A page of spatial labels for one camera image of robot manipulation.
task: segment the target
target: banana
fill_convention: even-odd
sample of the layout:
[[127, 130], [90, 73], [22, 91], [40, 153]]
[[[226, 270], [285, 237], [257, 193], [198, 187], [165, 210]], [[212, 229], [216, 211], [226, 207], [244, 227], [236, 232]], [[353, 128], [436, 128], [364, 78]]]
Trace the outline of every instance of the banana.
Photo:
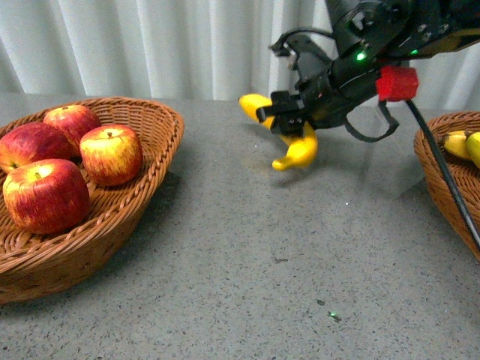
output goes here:
[[441, 140], [443, 148], [459, 158], [465, 160], [472, 160], [469, 152], [467, 151], [467, 131], [456, 130], [447, 133]]
[[473, 163], [480, 168], [480, 132], [467, 134], [466, 150]]
[[[257, 118], [257, 109], [260, 107], [269, 107], [272, 100], [261, 94], [246, 94], [238, 99], [241, 108], [255, 122], [260, 122]], [[261, 125], [270, 130], [273, 122], [273, 116], [268, 117]], [[280, 135], [282, 141], [288, 146], [285, 156], [273, 160], [271, 166], [277, 171], [285, 171], [292, 167], [305, 168], [315, 160], [318, 150], [318, 138], [315, 130], [310, 124], [305, 122], [304, 136], [284, 136]]]

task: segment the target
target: gray countertop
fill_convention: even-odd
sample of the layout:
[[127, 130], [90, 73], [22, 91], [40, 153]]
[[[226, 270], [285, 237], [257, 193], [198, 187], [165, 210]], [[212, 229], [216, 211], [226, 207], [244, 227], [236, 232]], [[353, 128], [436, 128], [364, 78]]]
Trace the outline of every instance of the gray countertop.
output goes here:
[[[80, 99], [0, 94], [0, 122]], [[0, 359], [480, 359], [480, 267], [405, 106], [394, 135], [318, 130], [308, 169], [275, 172], [286, 146], [236, 102], [162, 102], [184, 138], [135, 232], [83, 283], [0, 306]]]

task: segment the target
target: apple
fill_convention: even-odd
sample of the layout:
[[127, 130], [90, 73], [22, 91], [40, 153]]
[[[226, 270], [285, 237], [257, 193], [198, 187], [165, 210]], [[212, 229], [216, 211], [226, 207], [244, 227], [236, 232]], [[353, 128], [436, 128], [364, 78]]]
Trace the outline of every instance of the apple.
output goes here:
[[101, 126], [97, 114], [87, 106], [74, 104], [50, 110], [43, 122], [59, 129], [73, 147], [73, 156], [80, 156], [80, 140], [90, 130]]
[[49, 158], [72, 158], [71, 145], [60, 130], [41, 121], [15, 127], [0, 139], [0, 167], [6, 173]]
[[140, 138], [123, 124], [105, 124], [90, 130], [80, 140], [80, 154], [88, 176], [99, 185], [124, 184], [143, 165]]
[[13, 222], [36, 234], [66, 230], [90, 210], [86, 181], [77, 165], [65, 159], [39, 160], [9, 172], [3, 197]]

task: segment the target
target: wicker basket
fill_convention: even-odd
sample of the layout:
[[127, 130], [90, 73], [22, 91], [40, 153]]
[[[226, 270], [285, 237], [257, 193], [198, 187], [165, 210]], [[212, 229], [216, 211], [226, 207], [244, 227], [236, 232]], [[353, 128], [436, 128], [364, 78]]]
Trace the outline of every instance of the wicker basket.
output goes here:
[[[183, 137], [182, 117], [157, 101], [103, 97], [70, 104], [83, 104], [94, 110], [102, 124], [131, 126], [142, 143], [143, 168], [126, 184], [100, 187], [89, 181], [79, 163], [91, 194], [91, 211], [79, 226], [55, 237], [19, 230], [1, 196], [0, 305], [66, 290], [105, 264], [134, 231]], [[0, 128], [0, 137], [19, 125], [41, 121], [50, 109]], [[3, 185], [6, 175], [0, 173]]]
[[[440, 138], [450, 131], [480, 131], [480, 112], [445, 114], [431, 119], [428, 122], [428, 127], [435, 136], [437, 143], [440, 143]], [[455, 232], [473, 252], [475, 258], [480, 261], [480, 251], [477, 249], [470, 231], [458, 211], [423, 131], [417, 131], [413, 147], [424, 169], [427, 189], [433, 201]], [[473, 162], [462, 160], [444, 151], [441, 146], [440, 148], [477, 229], [480, 230], [480, 169]]]

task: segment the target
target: curtain fold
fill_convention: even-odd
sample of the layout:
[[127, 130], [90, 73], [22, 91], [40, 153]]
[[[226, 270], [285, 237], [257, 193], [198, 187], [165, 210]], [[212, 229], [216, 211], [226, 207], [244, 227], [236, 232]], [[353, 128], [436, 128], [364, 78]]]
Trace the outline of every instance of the curtain fold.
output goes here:
[[[268, 49], [324, 0], [2, 0], [0, 92], [236, 100], [293, 90]], [[336, 55], [331, 39], [312, 35]], [[419, 107], [480, 110], [480, 45], [412, 61]]]

